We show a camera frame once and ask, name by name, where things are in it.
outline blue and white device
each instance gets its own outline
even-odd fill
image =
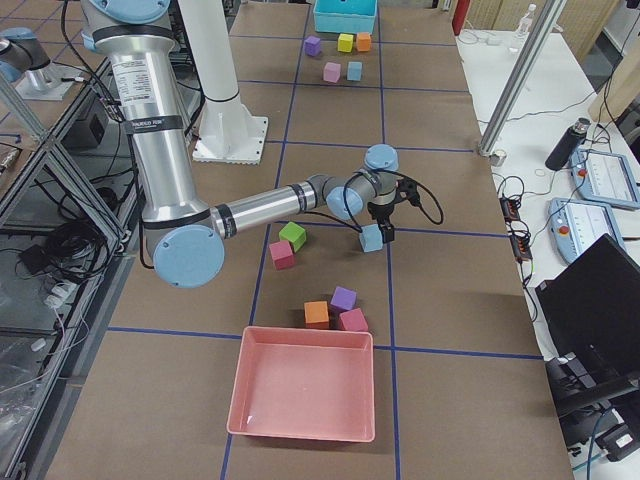
[[[640,191],[624,155],[579,148],[571,156],[571,172],[584,199],[640,209]]]
[[[562,258],[571,263],[605,233],[624,247],[613,210],[606,203],[554,198],[549,225]]]

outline green cube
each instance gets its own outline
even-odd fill
[[[278,234],[280,240],[286,240],[293,247],[293,251],[297,252],[300,247],[307,241],[307,231],[297,223],[287,223]]]

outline white table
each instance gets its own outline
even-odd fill
[[[473,105],[479,120],[481,131],[502,93],[504,85],[516,61],[516,54],[509,52],[507,46],[512,32],[475,32],[474,36],[463,33],[458,39],[458,50],[462,57],[463,67],[469,91],[473,96]],[[486,38],[492,38],[489,43],[500,41],[499,45],[488,45]],[[510,121],[502,131],[496,148],[506,150],[508,157],[502,167],[494,168],[496,174],[504,177],[517,175],[523,179],[526,190],[533,192],[547,192],[551,184],[553,173],[544,166],[544,162],[557,144],[565,130],[575,123],[578,117],[589,118],[587,109],[595,99],[595,93],[580,65],[573,57],[566,42],[560,34],[551,34],[547,44],[533,68],[529,79],[509,118],[516,118],[529,112],[558,111],[585,99],[585,102],[573,106],[562,113],[548,113],[528,116],[522,120]],[[589,130],[588,138],[593,138],[594,126]],[[640,181],[640,166],[622,135],[615,127],[608,127],[611,135],[611,147],[615,153],[626,155],[636,181]],[[606,145],[595,145],[594,148],[607,151]],[[496,187],[501,178],[494,176]],[[547,195],[525,195],[520,209],[520,215],[528,224],[532,233],[543,228],[548,219],[549,201],[554,197],[568,198],[575,188],[575,183],[567,170],[555,175],[553,188]],[[509,180],[506,194],[519,193],[521,187],[517,181]],[[573,198],[580,198],[576,193]],[[640,236],[640,211],[629,212],[614,209],[614,214],[624,237]],[[640,242],[627,242],[627,252],[640,263]],[[542,280],[555,278],[566,268],[566,263],[560,257],[552,234],[546,228],[536,238],[532,246],[535,271],[530,282],[535,287]],[[536,334],[541,351],[546,358],[553,356],[555,348],[550,341],[544,321],[536,322]],[[586,460],[586,453],[572,459],[573,465]],[[575,472],[576,479],[586,477],[586,469]],[[618,463],[606,460],[594,461],[591,477],[598,480],[631,480],[638,478],[640,472],[640,454],[636,453]]]

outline black bottle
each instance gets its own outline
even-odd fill
[[[576,148],[584,143],[587,138],[587,130],[591,122],[586,118],[579,118],[575,125],[569,127],[564,135],[549,154],[544,165],[550,170],[560,170],[569,161]]]

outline orange cube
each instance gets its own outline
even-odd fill
[[[307,328],[329,330],[329,306],[327,302],[306,302],[304,321]]]
[[[356,49],[359,52],[368,52],[371,50],[371,34],[361,32],[356,35]]]

